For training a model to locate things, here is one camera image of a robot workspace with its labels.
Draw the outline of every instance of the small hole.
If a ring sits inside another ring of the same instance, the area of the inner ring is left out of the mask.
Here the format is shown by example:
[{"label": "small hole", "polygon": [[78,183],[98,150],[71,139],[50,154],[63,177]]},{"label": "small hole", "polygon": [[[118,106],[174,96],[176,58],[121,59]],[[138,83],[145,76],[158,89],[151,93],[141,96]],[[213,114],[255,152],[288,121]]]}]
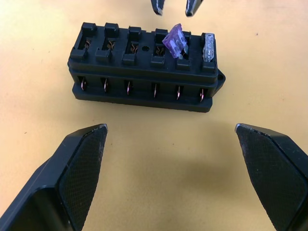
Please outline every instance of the small hole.
[{"label": "small hole", "polygon": [[150,48],[147,47],[147,46],[142,47],[142,51],[149,51],[149,50],[150,50]]}]

